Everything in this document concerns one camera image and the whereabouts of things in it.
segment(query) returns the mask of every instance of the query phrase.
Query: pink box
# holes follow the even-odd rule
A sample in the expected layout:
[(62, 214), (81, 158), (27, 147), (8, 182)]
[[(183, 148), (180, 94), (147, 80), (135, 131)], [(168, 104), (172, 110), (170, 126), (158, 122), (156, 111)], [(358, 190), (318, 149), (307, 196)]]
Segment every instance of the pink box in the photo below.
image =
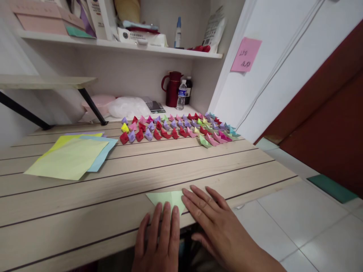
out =
[(25, 30), (68, 35), (65, 26), (85, 30), (83, 21), (54, 3), (10, 0), (11, 10)]

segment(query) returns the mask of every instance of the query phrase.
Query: water bottle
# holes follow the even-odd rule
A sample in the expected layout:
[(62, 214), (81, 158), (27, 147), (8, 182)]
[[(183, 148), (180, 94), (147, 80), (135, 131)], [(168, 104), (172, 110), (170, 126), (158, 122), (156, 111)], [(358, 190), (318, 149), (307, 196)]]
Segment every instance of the water bottle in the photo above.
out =
[(179, 86), (179, 94), (178, 94), (178, 103), (177, 103), (177, 110), (183, 110), (185, 104), (185, 95), (186, 91), (188, 90), (186, 86), (186, 80), (183, 79)]

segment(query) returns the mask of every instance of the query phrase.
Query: black metal bracket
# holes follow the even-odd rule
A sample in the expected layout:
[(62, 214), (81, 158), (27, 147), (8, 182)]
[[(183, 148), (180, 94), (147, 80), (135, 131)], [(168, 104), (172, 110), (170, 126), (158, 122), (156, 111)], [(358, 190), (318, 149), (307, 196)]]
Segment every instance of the black metal bracket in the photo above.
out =
[(40, 126), (43, 130), (48, 130), (54, 127), (53, 125), (48, 125), (46, 122), (44, 122), (39, 117), (32, 114), (30, 111), (28, 111), (23, 106), (19, 105), (17, 102), (9, 98), (6, 94), (0, 91), (0, 103), (4, 104), (8, 108), (12, 109), (14, 112), (20, 114), (24, 118), (28, 119), (30, 122), (33, 122), (34, 124)]
[(88, 103), (88, 105), (90, 106), (90, 108), (92, 109), (92, 111), (94, 112), (94, 114), (97, 116), (98, 120), (101, 122), (101, 125), (107, 125), (109, 122), (108, 121), (105, 121), (105, 119), (103, 118), (103, 116), (99, 113), (96, 105), (92, 101), (92, 98), (90, 97), (90, 95), (88, 94), (88, 92), (86, 91), (86, 89), (85, 88), (82, 88), (82, 89), (78, 89), (78, 90), (81, 93), (81, 95), (83, 96), (84, 100), (86, 100), (86, 102)]

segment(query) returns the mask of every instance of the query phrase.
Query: white plastic bag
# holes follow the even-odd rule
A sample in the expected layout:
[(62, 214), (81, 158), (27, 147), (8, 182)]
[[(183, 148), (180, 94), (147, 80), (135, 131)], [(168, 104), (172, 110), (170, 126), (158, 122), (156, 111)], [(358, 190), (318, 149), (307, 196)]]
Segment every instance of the white plastic bag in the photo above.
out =
[(139, 97), (119, 97), (109, 103), (109, 112), (113, 117), (133, 119), (134, 116), (148, 116), (151, 111)]
[(202, 46), (209, 45), (210, 53), (217, 53), (218, 44), (222, 38), (227, 19), (224, 17), (223, 6), (209, 17), (207, 29), (204, 33)]

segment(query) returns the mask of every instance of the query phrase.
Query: left hand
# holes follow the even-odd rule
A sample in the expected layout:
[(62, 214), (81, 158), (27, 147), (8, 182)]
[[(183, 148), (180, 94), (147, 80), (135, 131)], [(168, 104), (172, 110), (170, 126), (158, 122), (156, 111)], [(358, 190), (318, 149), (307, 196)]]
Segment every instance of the left hand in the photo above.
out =
[(161, 224), (159, 245), (158, 229), (163, 205), (159, 202), (155, 207), (151, 221), (147, 249), (144, 250), (145, 231), (150, 219), (147, 213), (140, 224), (135, 244), (135, 258), (132, 272), (177, 272), (180, 242), (180, 219), (178, 206), (174, 206), (170, 223), (171, 206), (165, 202), (164, 216)]

